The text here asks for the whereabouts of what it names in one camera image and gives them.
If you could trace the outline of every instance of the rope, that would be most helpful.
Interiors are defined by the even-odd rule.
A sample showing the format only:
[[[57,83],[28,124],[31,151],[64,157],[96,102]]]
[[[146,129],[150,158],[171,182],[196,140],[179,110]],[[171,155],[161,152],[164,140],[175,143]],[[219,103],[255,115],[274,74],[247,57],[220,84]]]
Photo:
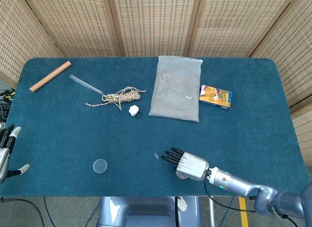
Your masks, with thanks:
[[[120,91],[118,91],[116,94],[108,94],[108,95],[102,95],[102,101],[104,103],[100,103],[100,104],[89,104],[89,103],[85,103],[85,105],[87,106],[104,106],[106,104],[110,104],[113,103],[115,104],[120,111],[122,111],[121,109],[121,103],[125,103],[125,102],[132,102],[134,100],[138,100],[141,96],[140,93],[144,93],[146,92],[146,90],[138,90],[135,87],[126,87]]]

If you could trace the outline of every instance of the clear plastic bag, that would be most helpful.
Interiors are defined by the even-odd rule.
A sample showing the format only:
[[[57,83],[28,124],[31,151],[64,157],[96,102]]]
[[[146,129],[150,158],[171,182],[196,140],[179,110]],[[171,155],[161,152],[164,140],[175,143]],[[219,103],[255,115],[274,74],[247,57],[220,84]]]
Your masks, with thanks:
[[[149,115],[199,122],[202,63],[192,58],[159,56]]]

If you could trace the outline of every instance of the wooden dowel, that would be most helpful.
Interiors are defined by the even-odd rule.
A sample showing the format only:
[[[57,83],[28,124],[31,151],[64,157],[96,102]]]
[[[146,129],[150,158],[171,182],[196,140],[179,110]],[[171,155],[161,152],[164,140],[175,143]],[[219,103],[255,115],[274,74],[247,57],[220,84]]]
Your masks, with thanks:
[[[53,72],[51,72],[49,75],[41,79],[39,82],[34,84],[29,89],[32,92],[37,91],[39,88],[41,88],[43,85],[47,84],[50,80],[52,80],[54,77],[56,77],[59,73],[64,71],[66,68],[68,68],[70,65],[72,65],[69,61],[63,63],[61,66],[59,66],[57,69],[55,69]]]

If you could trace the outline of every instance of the wicker panel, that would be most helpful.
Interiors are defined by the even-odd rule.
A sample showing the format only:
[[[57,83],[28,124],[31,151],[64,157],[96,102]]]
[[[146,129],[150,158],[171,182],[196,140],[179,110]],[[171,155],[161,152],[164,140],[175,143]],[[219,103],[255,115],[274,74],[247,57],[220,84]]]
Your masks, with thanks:
[[[126,56],[183,55],[194,0],[114,0]]]
[[[312,168],[312,104],[292,114],[303,160]]]
[[[247,56],[284,1],[205,0],[189,56]]]
[[[57,57],[37,22],[20,0],[0,0],[0,73],[16,87],[22,67],[33,57]]]
[[[312,0],[298,0],[253,55],[274,60],[289,105],[312,94]]]
[[[72,57],[116,56],[117,50],[103,0],[27,0]]]

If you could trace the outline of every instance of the black wire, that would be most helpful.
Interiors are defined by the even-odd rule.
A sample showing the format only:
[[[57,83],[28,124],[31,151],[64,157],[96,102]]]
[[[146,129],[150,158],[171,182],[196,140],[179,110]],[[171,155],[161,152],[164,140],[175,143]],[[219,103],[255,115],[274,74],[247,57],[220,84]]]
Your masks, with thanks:
[[[7,115],[7,111],[5,112],[5,114],[3,114],[4,109],[2,108],[2,103],[3,103],[3,99],[2,99],[2,101],[0,102],[1,115],[2,115],[2,118],[3,118],[4,120],[7,120],[8,118],[5,117],[5,116]]]
[[[41,215],[41,212],[39,210],[39,208],[32,202],[26,200],[26,199],[14,199],[14,198],[10,198],[10,199],[3,199],[3,202],[11,202],[11,201],[22,201],[22,202],[26,202],[28,204],[31,204],[35,209],[36,211],[38,212],[39,216],[40,216],[40,219],[41,219],[41,224],[42,224],[42,227],[44,227],[44,221],[43,221],[43,217]]]
[[[235,210],[235,211],[245,211],[245,212],[255,212],[254,210],[242,210],[242,209],[238,209],[238,208],[234,208],[234,207],[230,207],[230,206],[226,206],[226,205],[223,205],[221,203],[219,203],[217,200],[213,199],[213,197],[211,197],[211,195],[209,194],[208,192],[208,189],[207,189],[207,186],[206,186],[206,180],[207,180],[207,175],[208,175],[208,170],[206,171],[206,174],[205,174],[205,178],[204,178],[204,187],[205,187],[205,191],[208,195],[208,197],[214,201],[216,204],[222,206],[222,207],[225,207],[225,208],[228,208],[228,209],[231,209],[231,210]]]
[[[295,221],[293,221],[291,218],[289,218],[288,215],[282,215],[281,217],[282,217],[283,219],[287,219],[287,220],[289,220],[290,222],[292,222],[293,225],[294,225],[295,227],[298,227],[298,225],[295,223]]]
[[[178,209],[177,209],[177,197],[175,196],[175,227],[180,227]]]
[[[232,205],[232,202],[233,202],[233,200],[234,200],[234,197],[235,197],[235,196],[232,197],[232,199],[231,199],[231,201],[230,201],[230,204],[229,204],[229,207]],[[222,221],[220,222],[219,227],[222,227],[223,223],[225,222],[225,218],[226,218],[226,216],[228,215],[229,211],[230,211],[230,209],[228,208],[228,209],[226,210],[226,212],[225,212],[223,218],[222,218]]]
[[[87,227],[87,225],[89,224],[91,218],[93,217],[94,213],[97,211],[98,207],[99,207],[100,202],[98,203],[96,209],[94,209],[94,211],[92,212],[91,216],[89,217],[89,219],[87,220],[87,223],[85,224],[84,227]]]
[[[51,224],[53,225],[53,227],[56,227],[55,224],[54,224],[53,221],[52,221],[51,216],[50,216],[50,213],[49,213],[49,210],[48,210],[48,207],[47,207],[47,203],[45,202],[45,196],[43,197],[43,202],[44,202],[44,206],[45,206],[45,209],[46,209],[46,211],[47,211],[47,213],[48,213],[48,217],[49,217],[49,219],[50,219]]]

